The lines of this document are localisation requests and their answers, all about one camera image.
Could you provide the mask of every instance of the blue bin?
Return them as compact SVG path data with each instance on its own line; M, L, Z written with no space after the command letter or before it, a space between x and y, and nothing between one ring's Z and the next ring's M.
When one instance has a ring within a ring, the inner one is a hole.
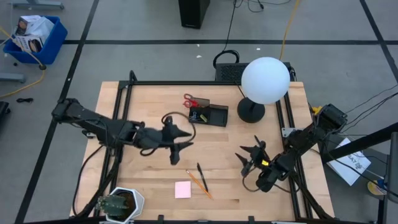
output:
M51 22L54 23L54 27L47 40L44 43L42 50L38 53L32 52L37 59L44 65L51 65L54 63L58 52L61 49L63 41L67 37L68 31L60 22L60 18L57 16L46 16ZM34 58L32 58L28 53L23 52L16 44L11 40L8 40L3 48L3 51L7 54L11 54L18 61L22 63L38 63Z

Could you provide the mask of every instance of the potted plant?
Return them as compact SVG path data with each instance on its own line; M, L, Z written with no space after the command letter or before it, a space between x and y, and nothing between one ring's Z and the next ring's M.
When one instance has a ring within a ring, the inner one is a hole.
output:
M139 216L144 206L144 197L135 189L116 187L108 196L98 198L96 208L104 211L106 220L125 224Z

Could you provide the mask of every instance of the scissors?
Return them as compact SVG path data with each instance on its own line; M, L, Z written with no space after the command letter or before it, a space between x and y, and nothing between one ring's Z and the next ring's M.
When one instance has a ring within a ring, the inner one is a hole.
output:
M183 105L187 108L200 106L191 94L184 94L184 99L186 100L184 101Z

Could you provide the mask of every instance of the yellow pencil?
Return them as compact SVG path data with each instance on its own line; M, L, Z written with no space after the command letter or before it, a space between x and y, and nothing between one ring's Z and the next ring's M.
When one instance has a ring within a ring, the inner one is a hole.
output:
M187 172L187 174L189 174L192 180L195 181L195 183L197 183L197 185L199 185L199 187L207 194L207 196L209 196L210 199L213 199L213 197L209 194L209 192L206 191L206 189L199 183L199 181L188 170L185 171Z

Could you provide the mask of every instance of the wooden table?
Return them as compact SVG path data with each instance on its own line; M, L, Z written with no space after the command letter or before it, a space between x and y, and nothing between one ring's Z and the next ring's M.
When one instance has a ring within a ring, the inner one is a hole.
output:
M96 107L97 113L112 117L117 87L118 82L102 84ZM254 135L266 142L266 151L271 158L283 151L275 104L266 105L266 114L260 122L249 124L241 121L236 112L242 98L237 86L138 85L132 88L127 119L145 121L147 127L161 129L160 119L164 114L170 111L188 114L188 109L182 105L184 93L208 98L213 104L229 106L227 126L221 128L196 125L197 136L193 141L194 145L180 152L181 160L176 166L170 165L168 149L158 149L153 155L142 157L138 149L132 146L124 147L117 186L136 189L144 196L144 210L137 219L156 220L158 215L164 215L166 220L242 221L248 220L248 216L254 216L256 221L293 221L291 195L276 187L268 193L261 191L252 193L245 190L240 174L242 164L234 155L237 152L249 158L249 154L239 146L255 145ZM292 82L289 95L296 127L308 126L312 121L303 83ZM282 109L285 112L283 99ZM119 117L121 117L123 109L119 111ZM173 115L173 119L180 129L192 132L192 127L185 118ZM89 139L85 159L96 148L98 148L98 140ZM98 188L104 153L105 150L99 152L85 167L76 198L78 211L84 207ZM333 216L320 156L308 151L302 156L302 161L309 191L324 210ZM190 170L200 180L197 162L201 165L214 200L210 200L194 182L192 182L192 198L174 199L175 182L191 180L185 169ZM249 188L256 188L254 182L258 173L259 170L255 170L246 178ZM277 184L289 189L287 180L278 181ZM300 211L304 217L303 206L300 206Z

